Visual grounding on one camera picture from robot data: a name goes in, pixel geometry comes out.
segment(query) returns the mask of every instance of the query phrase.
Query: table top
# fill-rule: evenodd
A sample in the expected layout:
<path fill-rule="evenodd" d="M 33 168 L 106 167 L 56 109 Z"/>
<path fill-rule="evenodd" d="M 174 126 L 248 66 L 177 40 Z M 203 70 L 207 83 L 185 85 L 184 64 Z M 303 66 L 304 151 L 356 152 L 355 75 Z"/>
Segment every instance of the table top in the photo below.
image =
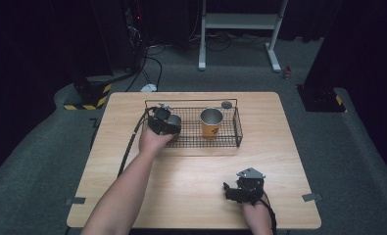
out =
<path fill-rule="evenodd" d="M 247 228 L 241 205 L 226 200 L 223 182 L 236 187 L 236 173 L 248 167 L 266 175 L 264 188 L 277 227 L 316 229 L 321 220 L 280 99 L 273 92 L 113 93 L 108 101 L 68 226 L 83 227 L 96 203 L 117 178 L 133 129 L 146 100 L 237 99 L 243 139 L 239 148 L 165 148 L 155 159 L 134 227 Z M 138 137 L 126 164 L 138 154 Z"/>

